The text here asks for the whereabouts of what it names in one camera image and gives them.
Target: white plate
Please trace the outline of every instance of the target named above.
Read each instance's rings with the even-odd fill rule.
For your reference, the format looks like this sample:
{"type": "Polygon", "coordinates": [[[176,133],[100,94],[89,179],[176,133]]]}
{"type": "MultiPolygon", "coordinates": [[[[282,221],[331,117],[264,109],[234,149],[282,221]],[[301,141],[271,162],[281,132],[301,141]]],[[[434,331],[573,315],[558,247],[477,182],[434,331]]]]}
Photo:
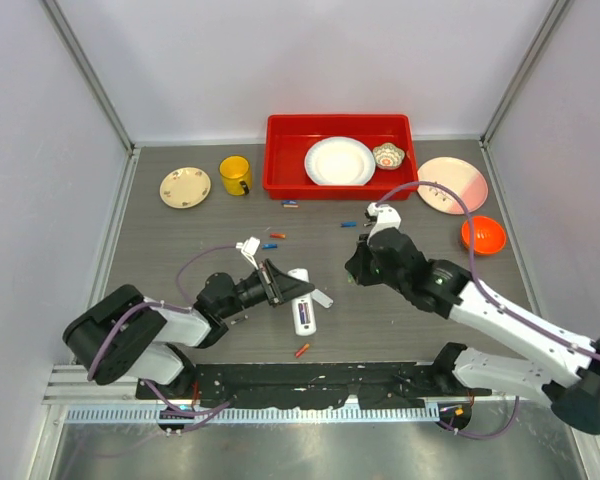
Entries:
{"type": "Polygon", "coordinates": [[[363,143],[348,137],[330,137],[309,149],[304,168],[318,185],[364,185],[371,180],[376,162],[363,143]]]}
{"type": "MultiPolygon", "coordinates": [[[[479,209],[487,200],[489,187],[482,174],[470,163],[453,157],[429,160],[418,169],[418,179],[444,185],[456,193],[470,212],[479,209]]],[[[431,207],[444,213],[462,215],[462,208],[450,195],[439,188],[420,186],[418,193],[431,207]]]]}

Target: metal floor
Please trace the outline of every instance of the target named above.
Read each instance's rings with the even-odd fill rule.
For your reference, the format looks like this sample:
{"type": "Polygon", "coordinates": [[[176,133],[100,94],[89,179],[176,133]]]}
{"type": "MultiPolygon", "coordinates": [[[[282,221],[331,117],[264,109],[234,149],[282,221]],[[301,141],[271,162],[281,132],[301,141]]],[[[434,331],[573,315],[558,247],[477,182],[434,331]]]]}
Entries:
{"type": "MultiPolygon", "coordinates": [[[[490,432],[512,404],[476,404],[472,430],[490,432]]],[[[66,425],[54,480],[576,480],[586,478],[571,435],[524,403],[504,436],[467,440],[432,423],[210,426],[153,438],[152,425],[66,425]],[[94,453],[117,458],[94,458],[94,453]]]]}

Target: cable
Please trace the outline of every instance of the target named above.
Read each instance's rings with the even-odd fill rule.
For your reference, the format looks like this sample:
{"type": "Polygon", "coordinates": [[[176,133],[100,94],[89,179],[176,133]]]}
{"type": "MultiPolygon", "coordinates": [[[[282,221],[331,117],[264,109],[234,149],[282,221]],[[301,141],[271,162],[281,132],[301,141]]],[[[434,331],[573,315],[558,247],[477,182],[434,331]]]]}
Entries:
{"type": "Polygon", "coordinates": [[[181,410],[180,407],[171,403],[169,401],[169,399],[167,399],[164,395],[162,395],[162,392],[160,390],[158,390],[158,387],[156,387],[155,384],[151,380],[142,379],[142,381],[144,382],[144,384],[147,387],[149,387],[149,390],[151,390],[156,397],[158,397],[162,402],[164,402],[165,405],[167,405],[167,407],[169,407],[171,410],[174,411],[174,415],[177,415],[179,417],[187,417],[187,418],[202,417],[204,415],[215,414],[216,411],[221,412],[222,410],[224,410],[225,408],[227,408],[229,406],[229,402],[225,402],[221,405],[218,405],[215,408],[212,408],[211,410],[205,410],[202,412],[189,412],[187,410],[181,410]]]}
{"type": "Polygon", "coordinates": [[[204,252],[197,254],[191,260],[189,260],[187,263],[185,263],[182,267],[180,267],[180,270],[178,270],[178,273],[176,274],[176,287],[178,287],[178,290],[180,291],[182,298],[184,298],[184,300],[189,305],[193,305],[193,300],[191,299],[191,297],[189,297],[189,294],[187,293],[187,291],[182,287],[182,284],[180,283],[180,277],[182,276],[184,271],[187,269],[187,267],[189,265],[191,265],[193,262],[195,262],[197,259],[199,259],[200,257],[205,256],[207,253],[215,252],[216,250],[224,250],[227,248],[236,248],[236,244],[234,243],[232,245],[221,245],[219,247],[209,248],[209,249],[205,250],[204,252]]]}
{"type": "MultiPolygon", "coordinates": [[[[187,261],[187,263],[185,263],[180,268],[180,270],[178,271],[178,273],[176,275],[176,286],[178,287],[178,290],[180,290],[180,293],[185,298],[187,303],[189,303],[189,305],[193,305],[193,301],[191,300],[189,295],[187,295],[187,292],[184,290],[184,288],[182,288],[182,285],[180,284],[180,276],[182,275],[182,273],[185,271],[185,269],[189,265],[191,265],[193,262],[195,262],[200,257],[203,257],[204,255],[206,255],[208,253],[215,252],[216,250],[223,250],[223,249],[227,249],[227,248],[235,248],[235,244],[234,245],[221,245],[219,247],[209,248],[209,249],[205,250],[204,252],[201,252],[201,253],[197,254],[196,256],[194,256],[191,260],[187,261]]],[[[139,304],[131,307],[118,319],[116,324],[113,326],[113,328],[111,329],[111,331],[105,338],[104,342],[102,342],[102,345],[100,345],[100,348],[98,349],[98,352],[96,353],[96,356],[93,358],[93,361],[91,362],[91,366],[89,367],[89,373],[87,374],[88,381],[93,380],[93,377],[96,374],[96,371],[98,370],[98,366],[100,365],[100,362],[102,361],[104,356],[107,354],[107,350],[109,349],[111,342],[113,341],[114,337],[118,334],[118,332],[120,332],[120,329],[122,328],[122,326],[127,322],[127,320],[129,320],[129,318],[131,318],[131,316],[134,313],[142,310],[143,308],[147,308],[147,307],[159,307],[159,308],[164,308],[166,310],[171,310],[173,312],[178,312],[178,313],[191,312],[191,308],[178,307],[176,305],[170,305],[168,303],[163,303],[163,302],[143,302],[143,303],[139,303],[139,304]]]]}
{"type": "Polygon", "coordinates": [[[513,425],[513,421],[518,416],[519,411],[520,411],[520,397],[516,397],[516,401],[513,404],[513,412],[511,413],[511,417],[509,418],[509,421],[506,423],[506,425],[504,427],[502,427],[500,430],[498,430],[497,432],[494,432],[494,433],[473,433],[473,432],[465,432],[463,430],[457,430],[457,429],[453,428],[453,426],[452,426],[453,418],[451,418],[451,422],[449,422],[449,423],[445,423],[442,420],[440,420],[438,422],[438,425],[440,425],[443,428],[446,428],[450,432],[454,432],[455,434],[460,435],[461,437],[470,438],[472,440],[492,440],[494,438],[501,437],[502,435],[504,435],[505,433],[507,433],[509,431],[509,429],[513,425]]]}
{"type": "Polygon", "coordinates": [[[434,187],[434,188],[439,188],[440,190],[448,193],[449,195],[451,195],[451,197],[458,202],[458,204],[460,205],[460,207],[462,208],[462,211],[464,212],[465,216],[467,217],[467,221],[469,222],[469,269],[471,270],[471,276],[473,278],[473,282],[476,285],[476,288],[478,289],[478,291],[482,294],[482,296],[492,305],[494,305],[496,308],[498,308],[499,310],[503,311],[504,313],[506,313],[507,315],[509,315],[510,317],[518,320],[520,323],[522,323],[523,325],[525,325],[526,327],[529,327],[530,329],[534,330],[535,332],[544,335],[545,337],[547,337],[550,340],[553,340],[554,342],[562,345],[563,347],[567,347],[573,351],[576,351],[582,355],[586,355],[587,357],[590,357],[594,360],[597,360],[600,362],[600,354],[599,353],[595,353],[595,352],[590,352],[589,350],[585,350],[584,348],[572,344],[570,342],[568,342],[567,340],[564,340],[563,338],[561,338],[559,335],[554,334],[553,332],[549,332],[548,330],[545,330],[544,328],[542,328],[539,325],[536,325],[535,323],[533,323],[531,320],[525,318],[524,316],[520,315],[517,312],[514,312],[512,310],[509,310],[507,307],[505,307],[504,305],[501,305],[500,302],[498,302],[498,300],[496,300],[495,298],[493,298],[489,292],[486,291],[486,289],[484,288],[484,286],[482,285],[482,281],[480,280],[480,278],[478,277],[478,272],[476,269],[476,260],[475,260],[475,228],[473,225],[473,217],[471,215],[471,212],[469,212],[469,208],[467,207],[467,205],[462,201],[462,199],[451,189],[445,187],[444,185],[441,185],[439,183],[433,183],[433,182],[427,182],[427,181],[416,181],[416,182],[409,182],[409,183],[405,183],[403,185],[400,185],[396,188],[394,188],[393,190],[391,190],[389,193],[387,193],[384,197],[382,197],[380,199],[380,201],[378,202],[378,204],[381,204],[383,202],[386,202],[389,198],[391,198],[393,195],[395,195],[396,193],[405,190],[407,188],[411,188],[411,187],[415,187],[415,186],[420,186],[420,185],[424,185],[427,187],[434,187]]]}

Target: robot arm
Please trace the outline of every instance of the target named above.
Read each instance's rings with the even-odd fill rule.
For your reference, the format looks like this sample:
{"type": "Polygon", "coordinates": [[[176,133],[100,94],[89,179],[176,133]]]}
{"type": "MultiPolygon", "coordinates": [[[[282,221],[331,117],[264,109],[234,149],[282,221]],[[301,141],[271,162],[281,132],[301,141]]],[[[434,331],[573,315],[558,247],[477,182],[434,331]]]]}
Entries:
{"type": "Polygon", "coordinates": [[[482,287],[497,299],[486,300],[471,274],[447,260],[427,260],[401,233],[400,216],[388,205],[371,204],[373,228],[361,235],[345,268],[356,283],[385,284],[419,310],[473,327],[528,360],[491,356],[464,345],[448,344],[445,358],[455,379],[467,388],[488,388],[548,406],[564,422],[586,433],[600,433],[600,362],[579,353],[600,354],[600,339],[559,328],[482,287]],[[507,315],[510,310],[566,340],[563,346],[507,315]]]}
{"type": "Polygon", "coordinates": [[[234,283],[227,273],[214,273],[189,308],[156,302],[134,286],[123,285],[74,320],[63,340],[90,369],[114,325],[126,315],[123,327],[105,347],[93,379],[108,385],[129,375],[155,381],[169,398],[182,397],[195,382],[195,369],[174,343],[210,347],[228,331],[224,319],[263,302],[277,307],[315,289],[281,272],[268,259],[257,263],[258,245],[255,238],[236,245],[254,268],[247,278],[234,283]]]}

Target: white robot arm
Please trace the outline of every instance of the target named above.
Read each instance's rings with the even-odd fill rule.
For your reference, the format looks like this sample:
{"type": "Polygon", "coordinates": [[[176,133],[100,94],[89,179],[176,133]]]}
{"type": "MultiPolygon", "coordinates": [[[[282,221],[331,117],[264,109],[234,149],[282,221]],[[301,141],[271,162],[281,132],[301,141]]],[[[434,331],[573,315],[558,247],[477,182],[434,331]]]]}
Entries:
{"type": "Polygon", "coordinates": [[[366,214],[373,228],[360,236],[356,253],[345,265],[356,283],[388,285],[418,309],[475,328],[528,359],[448,344],[439,357],[446,358],[450,373],[462,385],[533,400],[574,428],[600,433],[600,361],[592,358],[600,356],[600,339],[593,341],[543,320],[484,283],[476,284],[468,271],[452,262],[427,260],[398,230],[400,216],[390,206],[372,203],[366,214]],[[509,312],[524,317],[527,324],[509,312]]]}

